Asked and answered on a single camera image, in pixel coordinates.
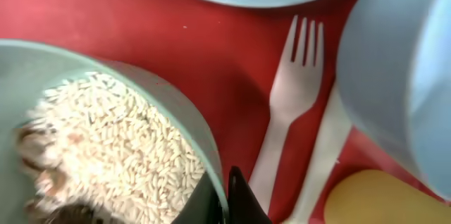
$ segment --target rice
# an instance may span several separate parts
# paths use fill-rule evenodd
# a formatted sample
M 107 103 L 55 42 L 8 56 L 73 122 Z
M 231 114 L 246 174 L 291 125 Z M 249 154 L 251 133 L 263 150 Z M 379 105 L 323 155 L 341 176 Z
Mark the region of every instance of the rice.
M 110 223 L 171 223 L 205 171 L 168 118 L 107 74 L 64 80 L 28 115 L 18 151 L 44 170 L 34 175 L 41 211 L 81 202 Z

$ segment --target yellow object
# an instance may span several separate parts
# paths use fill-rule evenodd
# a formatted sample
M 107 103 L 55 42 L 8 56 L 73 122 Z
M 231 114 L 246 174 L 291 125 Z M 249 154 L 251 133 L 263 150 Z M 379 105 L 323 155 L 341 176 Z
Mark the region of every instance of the yellow object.
M 451 208 L 387 173 L 365 170 L 332 190 L 324 220 L 326 224 L 450 224 Z

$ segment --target fork head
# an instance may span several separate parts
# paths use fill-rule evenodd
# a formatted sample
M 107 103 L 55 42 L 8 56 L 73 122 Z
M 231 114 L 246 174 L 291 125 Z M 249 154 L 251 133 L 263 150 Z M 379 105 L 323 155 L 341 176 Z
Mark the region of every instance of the fork head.
M 288 120 L 296 119 L 314 105 L 323 75 L 323 23 L 316 26 L 314 20 L 308 24 L 303 18 L 294 52 L 296 29 L 297 15 L 292 21 L 270 95 L 271 115 Z

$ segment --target red tablecloth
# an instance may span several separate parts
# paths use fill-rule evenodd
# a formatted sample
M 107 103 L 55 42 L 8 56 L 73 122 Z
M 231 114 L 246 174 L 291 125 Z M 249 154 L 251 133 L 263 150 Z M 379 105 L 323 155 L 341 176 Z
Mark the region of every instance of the red tablecloth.
M 269 121 L 268 96 L 294 14 L 325 25 L 326 61 L 319 99 L 291 127 L 270 217 L 287 218 L 306 173 L 316 131 L 334 81 L 335 57 L 356 0 L 250 10 L 200 0 L 0 0 L 0 38 L 55 44 L 125 61 L 172 82 L 209 123 L 225 178 L 232 165 L 249 178 Z M 357 131 L 324 195 L 345 176 L 378 168 L 421 185 Z M 324 196 L 311 223 L 323 223 Z

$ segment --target fork tine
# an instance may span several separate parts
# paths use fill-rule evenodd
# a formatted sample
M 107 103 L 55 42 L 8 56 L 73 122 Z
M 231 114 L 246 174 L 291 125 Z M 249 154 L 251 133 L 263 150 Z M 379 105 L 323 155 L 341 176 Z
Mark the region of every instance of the fork tine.
M 295 63 L 299 66 L 302 66 L 304 63 L 304 50 L 306 43 L 306 34 L 307 34 L 307 18 L 304 17 L 302 19 L 301 31 L 299 32 L 299 41 L 297 41 L 297 50 L 295 56 Z
M 324 61 L 324 26 L 323 23 L 318 25 L 318 39 L 316 40 L 316 63 L 315 66 L 322 69 Z
M 315 21 L 310 22 L 309 44 L 307 46 L 307 54 L 305 58 L 305 66 L 313 66 L 315 62 Z
M 293 18 L 291 22 L 290 31 L 287 36 L 287 41 L 285 41 L 285 46 L 283 47 L 282 58 L 280 62 L 291 62 L 291 56 L 293 54 L 293 46 L 295 44 L 295 35 L 296 35 L 296 26 L 297 26 L 297 15 Z

